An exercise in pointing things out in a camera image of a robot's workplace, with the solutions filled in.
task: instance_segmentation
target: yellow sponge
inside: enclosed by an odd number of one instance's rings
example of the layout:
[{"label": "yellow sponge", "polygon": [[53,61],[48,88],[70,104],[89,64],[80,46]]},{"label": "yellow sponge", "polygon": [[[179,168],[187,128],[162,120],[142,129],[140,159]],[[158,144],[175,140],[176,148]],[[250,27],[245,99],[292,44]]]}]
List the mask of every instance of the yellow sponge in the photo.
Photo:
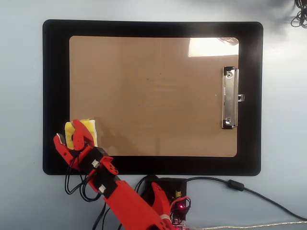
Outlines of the yellow sponge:
[{"label": "yellow sponge", "polygon": [[[97,147],[97,132],[95,127],[95,120],[90,119],[84,119],[80,120],[85,127],[90,131],[90,133],[93,136],[95,146]],[[71,122],[66,122],[65,124],[65,138],[66,138],[66,144],[67,147],[71,150],[73,150],[73,141],[72,141],[72,135],[75,131],[75,128],[73,127]]]}]

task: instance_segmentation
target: black wire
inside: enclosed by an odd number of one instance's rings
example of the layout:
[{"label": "black wire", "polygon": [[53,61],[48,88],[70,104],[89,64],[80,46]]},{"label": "black wire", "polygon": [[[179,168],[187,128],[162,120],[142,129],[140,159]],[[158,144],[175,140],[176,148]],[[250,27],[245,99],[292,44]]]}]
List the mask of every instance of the black wire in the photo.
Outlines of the black wire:
[{"label": "black wire", "polygon": [[141,184],[143,183],[143,181],[144,181],[146,178],[150,177],[150,176],[153,176],[153,175],[144,176],[144,177],[143,177],[142,179],[140,179],[140,181],[136,184],[134,190],[135,190],[137,193],[139,193],[139,189],[140,189]]},{"label": "black wire", "polygon": [[[193,181],[193,180],[212,180],[212,181],[218,181],[218,182],[221,182],[221,183],[224,183],[224,184],[228,184],[228,181],[225,181],[225,180],[222,180],[222,179],[219,179],[219,178],[209,177],[209,176],[192,177],[192,178],[189,178],[189,179],[186,179],[185,181],[183,181],[182,184],[184,184],[184,183],[186,183],[188,181]],[[270,202],[271,204],[279,207],[280,209],[282,209],[283,211],[285,211],[286,213],[290,214],[293,217],[296,217],[296,218],[298,218],[300,220],[307,221],[307,218],[301,217],[301,216],[291,212],[290,210],[286,209],[284,206],[282,206],[282,205],[278,204],[277,202],[275,202],[275,201],[265,197],[264,195],[261,195],[261,194],[255,192],[255,191],[253,191],[251,189],[248,189],[248,188],[245,188],[245,187],[244,187],[244,190],[248,191],[248,192],[250,192],[250,193],[252,193],[252,194],[254,194],[254,195],[256,195],[256,196],[258,196],[258,197],[260,197],[260,198],[262,198],[262,199],[264,199],[266,201],[268,201],[268,202]]]},{"label": "black wire", "polygon": [[91,175],[90,177],[86,178],[86,181],[84,184],[82,184],[82,186],[79,188],[79,192],[80,192],[80,195],[82,197],[83,200],[85,200],[86,202],[93,202],[93,201],[96,201],[98,200],[100,197],[101,197],[101,194],[98,193],[96,197],[94,198],[89,198],[87,195],[86,195],[86,186],[88,184],[88,182],[91,180],[91,178],[93,178],[94,176],[96,175],[96,173],[94,173],[93,175]]},{"label": "black wire", "polygon": [[291,21],[293,27],[307,28],[307,0],[295,0],[296,6],[300,9],[296,17]]},{"label": "black wire", "polygon": [[[81,182],[83,182],[84,180],[86,180],[87,175],[84,177],[84,179],[82,178],[81,171],[80,171],[79,154],[78,154],[78,171],[79,171],[79,176],[81,178]],[[83,191],[82,191],[83,186],[84,186],[84,184],[79,187],[79,193],[80,193],[80,196],[82,197],[82,199],[87,201],[86,198],[83,195]]]},{"label": "black wire", "polygon": [[70,180],[70,175],[71,175],[71,166],[72,164],[76,161],[77,157],[75,157],[71,163],[69,164],[69,166],[67,167],[66,170],[66,174],[65,174],[65,192],[68,195],[73,194],[80,186],[82,186],[82,184],[84,184],[84,181],[81,181],[81,183],[79,183],[78,185],[76,185],[72,190],[69,189],[69,180]]},{"label": "black wire", "polygon": [[214,177],[209,177],[209,176],[197,176],[197,177],[191,177],[191,178],[186,179],[185,181],[183,181],[181,183],[181,185],[186,183],[186,182],[194,181],[194,180],[211,180],[211,181],[222,182],[222,183],[225,183],[225,184],[228,183],[227,181],[219,179],[219,178],[214,178]]},{"label": "black wire", "polygon": [[271,204],[274,204],[275,206],[281,208],[283,211],[285,211],[286,213],[290,214],[290,215],[293,216],[293,217],[296,217],[296,218],[298,218],[298,219],[307,221],[307,218],[304,218],[304,217],[301,217],[301,216],[299,216],[299,215],[297,215],[297,214],[294,214],[294,213],[291,212],[290,210],[286,209],[284,206],[282,206],[282,205],[276,203],[275,201],[273,201],[273,200],[271,200],[271,199],[269,199],[269,198],[267,198],[267,197],[265,197],[265,196],[263,196],[263,195],[261,195],[261,194],[255,192],[255,191],[253,191],[253,190],[251,190],[251,189],[244,188],[244,190],[245,190],[245,191],[248,191],[248,192],[250,192],[250,193],[252,193],[252,194],[254,194],[254,195],[256,195],[256,196],[258,196],[258,197],[260,197],[260,198],[262,198],[262,199],[264,199],[264,200],[266,200],[266,201],[268,201],[268,202],[270,202]]},{"label": "black wire", "polygon": [[105,218],[106,218],[106,215],[107,215],[107,212],[110,211],[110,208],[106,211],[105,215],[104,215],[104,218],[102,219],[102,227],[101,227],[101,230],[104,230],[104,225],[105,225]]},{"label": "black wire", "polygon": [[101,220],[102,216],[103,216],[104,213],[105,213],[105,210],[106,210],[106,203],[105,203],[104,207],[102,208],[101,212],[99,213],[99,216],[97,217],[97,219],[96,219],[96,221],[95,221],[95,223],[94,223],[94,225],[93,225],[93,227],[92,227],[92,230],[95,230],[95,229],[96,229],[96,227],[97,227],[99,221]]}]

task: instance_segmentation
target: cable ferrite bead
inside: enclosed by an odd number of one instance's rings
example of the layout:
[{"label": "cable ferrite bead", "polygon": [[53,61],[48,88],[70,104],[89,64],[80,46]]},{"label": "cable ferrite bead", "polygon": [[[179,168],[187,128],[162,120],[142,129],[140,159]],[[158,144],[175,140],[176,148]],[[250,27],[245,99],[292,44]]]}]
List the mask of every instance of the cable ferrite bead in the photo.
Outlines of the cable ferrite bead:
[{"label": "cable ferrite bead", "polygon": [[229,180],[227,185],[228,185],[229,188],[233,188],[233,189],[236,189],[238,191],[244,191],[244,184],[242,184],[240,182]]}]

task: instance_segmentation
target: robotic arm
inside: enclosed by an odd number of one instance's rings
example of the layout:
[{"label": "robotic arm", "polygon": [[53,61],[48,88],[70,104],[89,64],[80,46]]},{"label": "robotic arm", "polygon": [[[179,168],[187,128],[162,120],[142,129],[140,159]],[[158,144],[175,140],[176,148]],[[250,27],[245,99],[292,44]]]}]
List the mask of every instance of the robotic arm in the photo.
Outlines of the robotic arm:
[{"label": "robotic arm", "polygon": [[153,206],[149,206],[126,181],[118,178],[113,158],[94,146],[94,139],[85,125],[79,120],[73,120],[72,124],[75,127],[74,150],[66,147],[63,135],[56,134],[53,141],[57,151],[71,168],[88,175],[88,184],[104,195],[105,202],[125,229],[175,230],[170,219],[171,205],[163,189],[152,183],[155,200]]}]

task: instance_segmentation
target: screw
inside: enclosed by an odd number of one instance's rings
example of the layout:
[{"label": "screw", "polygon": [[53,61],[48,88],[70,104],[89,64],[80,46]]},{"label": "screw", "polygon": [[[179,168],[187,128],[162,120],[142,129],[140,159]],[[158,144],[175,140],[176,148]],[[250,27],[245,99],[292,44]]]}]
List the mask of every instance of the screw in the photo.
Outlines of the screw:
[{"label": "screw", "polygon": [[226,124],[230,124],[231,119],[229,117],[226,118]]},{"label": "screw", "polygon": [[227,72],[226,77],[227,78],[232,78],[232,72]]}]

